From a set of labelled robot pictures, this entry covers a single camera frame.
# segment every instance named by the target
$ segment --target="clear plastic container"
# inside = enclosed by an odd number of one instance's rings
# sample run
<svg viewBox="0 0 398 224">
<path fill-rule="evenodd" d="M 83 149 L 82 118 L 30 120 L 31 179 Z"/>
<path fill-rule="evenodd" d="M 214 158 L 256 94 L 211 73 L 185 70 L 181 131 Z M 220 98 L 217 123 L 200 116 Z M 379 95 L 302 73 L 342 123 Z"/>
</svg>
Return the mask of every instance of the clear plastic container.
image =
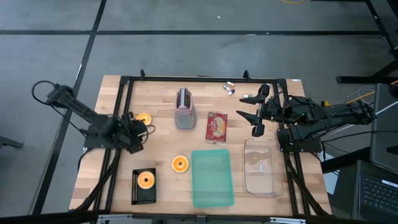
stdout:
<svg viewBox="0 0 398 224">
<path fill-rule="evenodd" d="M 280 196 L 284 193 L 281 182 L 280 144 L 275 139 L 249 138 L 244 142 L 244 188 L 254 195 Z"/>
</svg>

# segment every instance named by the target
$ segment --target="desk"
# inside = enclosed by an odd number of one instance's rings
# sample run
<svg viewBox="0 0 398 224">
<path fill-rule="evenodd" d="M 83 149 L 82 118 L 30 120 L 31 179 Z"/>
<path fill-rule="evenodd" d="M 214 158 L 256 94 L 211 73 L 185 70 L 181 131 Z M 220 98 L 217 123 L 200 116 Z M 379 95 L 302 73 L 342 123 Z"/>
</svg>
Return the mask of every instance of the desk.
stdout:
<svg viewBox="0 0 398 224">
<path fill-rule="evenodd" d="M 103 77 L 95 106 L 97 113 L 113 113 L 120 78 L 120 76 L 114 75 Z M 304 95 L 300 80 L 287 80 L 287 85 L 289 94 Z M 190 132 L 177 131 L 174 126 L 175 94 L 182 86 L 192 92 L 198 111 L 197 127 Z M 255 113 L 257 106 L 240 103 L 239 99 L 245 94 L 256 95 L 260 86 L 259 83 L 236 83 L 235 93 L 228 96 L 227 91 L 222 88 L 222 83 L 134 81 L 130 111 L 134 114 L 145 112 L 152 115 L 152 124 L 156 127 L 156 132 L 149 136 L 143 151 L 135 154 L 122 151 L 111 212 L 291 216 L 292 209 L 282 153 L 277 158 L 280 161 L 280 177 L 284 186 L 284 193 L 280 197 L 251 195 L 243 188 L 244 140 L 251 137 L 252 127 L 235 111 Z M 125 100 L 126 94 L 122 97 L 120 111 L 123 110 Z M 225 146 L 205 142 L 209 111 L 223 111 L 228 114 Z M 263 123 L 266 127 L 264 137 L 277 139 L 278 123 L 269 121 L 263 121 Z M 190 159 L 192 150 L 220 148 L 227 148 L 230 152 L 235 204 L 221 208 L 194 208 L 191 170 L 187 170 L 184 174 L 177 174 L 171 168 L 171 161 L 177 155 L 184 155 Z M 70 208 L 79 206 L 98 182 L 103 156 L 103 149 L 95 149 L 83 158 Z M 301 153 L 300 156 L 307 188 L 322 208 L 331 213 L 319 160 L 309 153 Z M 132 170 L 149 167 L 156 168 L 157 202 L 148 205 L 131 205 Z M 107 189 L 108 187 L 105 185 L 100 208 L 104 208 Z M 300 191 L 297 186 L 295 189 L 298 209 L 303 213 Z"/>
</svg>

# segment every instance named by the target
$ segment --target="black square holder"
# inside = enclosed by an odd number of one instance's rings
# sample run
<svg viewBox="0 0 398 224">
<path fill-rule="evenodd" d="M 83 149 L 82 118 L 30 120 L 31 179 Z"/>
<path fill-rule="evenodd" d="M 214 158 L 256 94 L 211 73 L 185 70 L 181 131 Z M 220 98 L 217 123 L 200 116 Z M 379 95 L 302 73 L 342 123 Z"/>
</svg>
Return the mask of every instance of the black square holder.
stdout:
<svg viewBox="0 0 398 224">
<path fill-rule="evenodd" d="M 155 184 L 150 189 L 142 189 L 138 186 L 137 178 L 142 172 L 149 171 L 155 176 Z M 156 169 L 137 169 L 132 171 L 132 185 L 131 185 L 131 204 L 143 205 L 156 202 Z"/>
</svg>

